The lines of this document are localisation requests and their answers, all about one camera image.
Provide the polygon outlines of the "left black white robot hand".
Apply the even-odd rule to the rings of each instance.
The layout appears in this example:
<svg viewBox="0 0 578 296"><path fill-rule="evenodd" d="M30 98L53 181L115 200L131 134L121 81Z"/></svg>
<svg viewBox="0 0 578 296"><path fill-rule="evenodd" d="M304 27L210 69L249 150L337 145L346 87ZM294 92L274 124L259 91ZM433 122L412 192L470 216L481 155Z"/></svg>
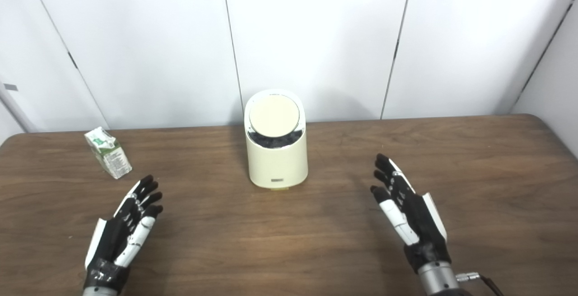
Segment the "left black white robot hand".
<svg viewBox="0 0 578 296"><path fill-rule="evenodd" d="M140 179L113 216L99 218L85 256L84 296L119 296L131 263L145 244L163 206L163 193L152 175Z"/></svg>

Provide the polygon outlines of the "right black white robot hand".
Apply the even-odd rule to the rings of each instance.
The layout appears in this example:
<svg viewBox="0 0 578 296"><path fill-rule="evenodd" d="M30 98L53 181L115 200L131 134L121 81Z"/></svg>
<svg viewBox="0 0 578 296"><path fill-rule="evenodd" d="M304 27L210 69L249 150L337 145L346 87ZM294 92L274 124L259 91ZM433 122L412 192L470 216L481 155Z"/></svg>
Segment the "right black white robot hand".
<svg viewBox="0 0 578 296"><path fill-rule="evenodd" d="M419 195L396 163L377 154L374 176L382 183L370 191L404 243L403 252L414 272L428 263L452 259L447 232L430 193Z"/></svg>

